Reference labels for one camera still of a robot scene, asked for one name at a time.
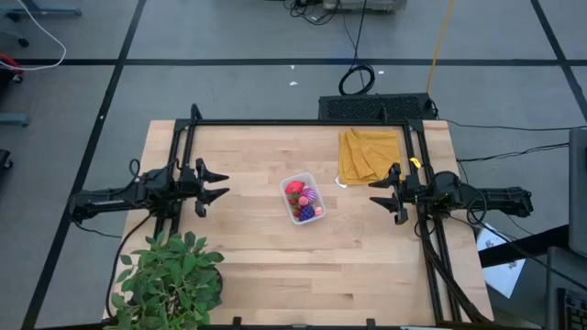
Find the grey furniture leg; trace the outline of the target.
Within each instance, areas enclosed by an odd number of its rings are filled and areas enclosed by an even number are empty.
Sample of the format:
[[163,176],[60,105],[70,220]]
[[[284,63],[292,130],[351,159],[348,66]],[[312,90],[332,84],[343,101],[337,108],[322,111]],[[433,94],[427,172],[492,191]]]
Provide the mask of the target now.
[[20,113],[0,113],[0,125],[14,125],[27,127],[30,123],[29,117]]

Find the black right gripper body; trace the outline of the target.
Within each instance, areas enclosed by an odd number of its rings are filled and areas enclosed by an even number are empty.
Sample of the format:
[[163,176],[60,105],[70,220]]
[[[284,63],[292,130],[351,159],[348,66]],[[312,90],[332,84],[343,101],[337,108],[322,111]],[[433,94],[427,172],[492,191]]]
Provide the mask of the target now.
[[402,225],[408,220],[405,204],[413,204],[417,210],[423,209],[425,212],[432,205],[429,187],[422,185],[416,174],[409,174],[404,180],[400,178],[401,174],[400,164],[394,163],[392,165],[392,186],[394,188],[392,197],[396,200],[394,222],[397,225]]

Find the grey monitor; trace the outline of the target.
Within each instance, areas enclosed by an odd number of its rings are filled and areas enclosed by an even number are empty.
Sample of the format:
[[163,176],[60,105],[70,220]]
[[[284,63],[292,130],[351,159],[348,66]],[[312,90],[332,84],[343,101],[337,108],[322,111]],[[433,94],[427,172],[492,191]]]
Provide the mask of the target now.
[[569,165],[569,244],[587,258],[587,128],[570,131]]

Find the folded yellow cloth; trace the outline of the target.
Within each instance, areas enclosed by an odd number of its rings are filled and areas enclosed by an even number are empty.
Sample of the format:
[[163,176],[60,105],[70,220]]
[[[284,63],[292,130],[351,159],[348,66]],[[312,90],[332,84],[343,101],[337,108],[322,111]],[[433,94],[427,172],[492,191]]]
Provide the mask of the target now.
[[389,176],[401,153],[395,131],[357,130],[338,135],[338,179],[344,185],[367,185]]

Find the red object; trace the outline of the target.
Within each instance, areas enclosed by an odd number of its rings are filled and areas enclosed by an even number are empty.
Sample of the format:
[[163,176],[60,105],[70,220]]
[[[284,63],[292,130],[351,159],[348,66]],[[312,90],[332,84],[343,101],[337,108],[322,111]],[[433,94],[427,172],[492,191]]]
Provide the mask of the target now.
[[13,81],[15,83],[22,83],[23,82],[23,74],[24,70],[20,64],[18,64],[14,59],[10,58],[9,56],[0,53],[0,65],[8,68],[12,73],[14,73]]

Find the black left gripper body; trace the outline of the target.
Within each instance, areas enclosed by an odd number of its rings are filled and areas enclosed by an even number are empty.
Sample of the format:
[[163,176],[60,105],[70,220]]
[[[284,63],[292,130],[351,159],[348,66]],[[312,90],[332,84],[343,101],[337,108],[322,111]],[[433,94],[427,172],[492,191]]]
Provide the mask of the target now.
[[194,197],[195,212],[199,217],[206,217],[204,204],[204,181],[201,178],[201,170],[204,162],[201,158],[195,160],[195,167],[184,165],[181,169],[181,191],[188,197]]

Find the green potted plant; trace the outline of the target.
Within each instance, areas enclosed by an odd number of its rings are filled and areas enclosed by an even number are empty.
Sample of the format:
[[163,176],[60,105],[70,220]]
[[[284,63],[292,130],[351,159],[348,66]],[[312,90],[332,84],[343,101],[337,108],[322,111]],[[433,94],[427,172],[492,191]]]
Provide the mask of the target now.
[[104,330],[198,330],[222,303],[225,257],[194,233],[147,237],[148,246],[119,257],[125,266],[110,295],[114,321]]

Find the grey desk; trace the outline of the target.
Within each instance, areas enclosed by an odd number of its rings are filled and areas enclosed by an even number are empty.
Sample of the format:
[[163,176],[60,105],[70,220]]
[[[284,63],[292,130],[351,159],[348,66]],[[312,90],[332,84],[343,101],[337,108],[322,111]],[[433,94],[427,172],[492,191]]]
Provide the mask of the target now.
[[547,254],[546,329],[558,329],[557,289],[587,294],[587,258],[561,247],[550,247]]

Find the clear plastic tupperware container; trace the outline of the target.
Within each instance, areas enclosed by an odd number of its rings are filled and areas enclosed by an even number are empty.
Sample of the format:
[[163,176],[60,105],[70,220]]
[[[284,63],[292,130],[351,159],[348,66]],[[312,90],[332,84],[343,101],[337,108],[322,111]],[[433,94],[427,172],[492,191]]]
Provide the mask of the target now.
[[[304,182],[305,188],[314,188],[316,190],[316,192],[317,192],[316,200],[313,203],[309,203],[308,205],[312,205],[314,208],[316,208],[317,206],[322,207],[324,210],[324,213],[322,215],[316,215],[312,219],[310,219],[308,221],[304,221],[304,222],[299,222],[298,218],[294,217],[294,215],[293,215],[294,208],[296,206],[301,206],[301,208],[302,208],[303,206],[300,204],[291,205],[291,204],[289,204],[289,202],[287,200],[287,194],[285,193],[285,187],[287,186],[287,184],[289,182],[292,182],[292,181]],[[281,189],[281,193],[282,193],[282,198],[283,198],[285,205],[286,205],[287,214],[289,215],[290,220],[294,225],[297,225],[297,226],[308,225],[308,224],[315,222],[315,221],[318,221],[326,216],[327,208],[326,208],[325,202],[322,198],[321,192],[319,191],[316,179],[310,172],[301,172],[299,174],[295,174],[294,176],[283,179],[280,183],[280,189]]]

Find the black flat bar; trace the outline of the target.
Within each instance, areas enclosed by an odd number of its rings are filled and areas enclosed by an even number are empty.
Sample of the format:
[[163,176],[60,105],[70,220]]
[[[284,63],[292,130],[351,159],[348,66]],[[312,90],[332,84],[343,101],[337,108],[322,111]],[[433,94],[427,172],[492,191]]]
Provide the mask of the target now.
[[480,261],[483,268],[488,268],[519,259],[542,256],[553,247],[568,249],[569,236],[568,225],[558,226],[539,234],[488,247],[479,252]]

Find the grey equipment box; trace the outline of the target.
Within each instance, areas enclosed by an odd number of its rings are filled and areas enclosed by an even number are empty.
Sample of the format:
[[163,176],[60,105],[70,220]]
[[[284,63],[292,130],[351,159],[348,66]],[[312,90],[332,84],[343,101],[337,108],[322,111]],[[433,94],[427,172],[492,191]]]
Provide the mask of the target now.
[[407,0],[321,0],[326,10],[361,10],[362,8],[372,11],[393,12],[403,10]]

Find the white paper sheet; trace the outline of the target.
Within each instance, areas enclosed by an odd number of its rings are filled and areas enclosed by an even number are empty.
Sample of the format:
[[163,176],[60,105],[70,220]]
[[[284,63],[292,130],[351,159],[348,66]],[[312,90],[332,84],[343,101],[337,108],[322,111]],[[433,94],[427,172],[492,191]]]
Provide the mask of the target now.
[[[476,245],[479,252],[508,242],[507,238],[500,238],[493,233],[492,226],[489,225],[489,227],[490,229],[481,229],[477,234]],[[484,280],[491,288],[501,293],[505,298],[510,299],[525,262],[524,259],[519,259],[484,268],[482,271]]]

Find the grey furniture base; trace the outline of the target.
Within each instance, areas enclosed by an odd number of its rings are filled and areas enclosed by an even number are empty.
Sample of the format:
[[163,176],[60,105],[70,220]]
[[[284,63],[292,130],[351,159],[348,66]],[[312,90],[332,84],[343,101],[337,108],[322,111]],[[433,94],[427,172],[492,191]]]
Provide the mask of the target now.
[[39,5],[36,0],[17,0],[15,5],[0,4],[0,15],[12,20],[20,21],[29,14],[32,16],[61,16],[74,15],[80,17],[83,12],[79,6],[75,5]]

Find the black keyboard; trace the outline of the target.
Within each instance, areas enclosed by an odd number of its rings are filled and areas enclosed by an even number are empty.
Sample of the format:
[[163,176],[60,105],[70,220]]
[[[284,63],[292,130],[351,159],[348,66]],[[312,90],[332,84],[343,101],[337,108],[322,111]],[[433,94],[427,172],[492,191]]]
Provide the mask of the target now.
[[557,289],[558,329],[587,330],[587,294]]

